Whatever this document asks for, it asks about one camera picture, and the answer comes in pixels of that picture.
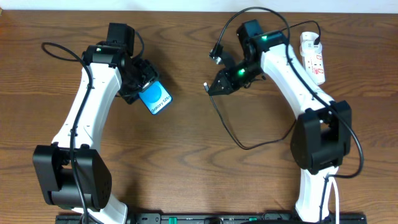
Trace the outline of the blue Galaxy smartphone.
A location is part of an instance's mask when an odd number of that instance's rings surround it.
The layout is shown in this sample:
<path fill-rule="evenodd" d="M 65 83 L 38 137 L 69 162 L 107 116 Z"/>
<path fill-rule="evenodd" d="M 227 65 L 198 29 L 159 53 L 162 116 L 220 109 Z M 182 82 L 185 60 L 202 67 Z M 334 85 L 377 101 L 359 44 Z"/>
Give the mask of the blue Galaxy smartphone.
<path fill-rule="evenodd" d="M 139 93 L 139 98 L 153 115 L 159 114 L 173 101 L 170 93 L 160 81 L 156 81 Z"/>

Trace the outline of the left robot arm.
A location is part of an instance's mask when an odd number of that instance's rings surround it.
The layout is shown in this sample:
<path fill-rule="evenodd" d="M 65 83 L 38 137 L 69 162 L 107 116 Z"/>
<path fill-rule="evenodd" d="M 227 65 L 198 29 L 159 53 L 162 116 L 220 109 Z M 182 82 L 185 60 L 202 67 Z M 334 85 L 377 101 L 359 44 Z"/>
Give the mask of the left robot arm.
<path fill-rule="evenodd" d="M 78 212 L 81 223 L 126 223 L 128 206 L 112 193 L 112 177 L 100 156 L 101 138 L 116 96 L 132 104 L 140 99 L 152 114 L 155 103 L 172 97 L 159 82 L 159 72 L 128 44 L 91 45 L 72 62 L 82 66 L 72 107 L 49 145 L 38 145 L 33 164 L 44 201 Z"/>

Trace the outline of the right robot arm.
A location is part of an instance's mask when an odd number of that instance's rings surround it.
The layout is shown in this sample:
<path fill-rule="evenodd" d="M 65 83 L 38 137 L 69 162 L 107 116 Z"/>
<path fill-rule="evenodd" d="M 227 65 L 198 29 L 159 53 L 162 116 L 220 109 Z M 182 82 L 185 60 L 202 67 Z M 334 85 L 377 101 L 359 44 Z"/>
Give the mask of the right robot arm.
<path fill-rule="evenodd" d="M 334 176 L 350 150 L 352 112 L 346 101 L 336 102 L 320 87 L 325 82 L 320 34 L 300 35 L 300 60 L 279 30 L 265 33 L 255 28 L 237 35 L 243 60 L 236 63 L 217 42 L 209 56 L 225 68 L 205 87 L 206 92 L 210 97 L 229 95 L 248 86 L 258 75 L 276 84 L 295 116 L 290 129 L 290 150 L 300 167 L 295 212 L 304 222 L 326 221 Z"/>

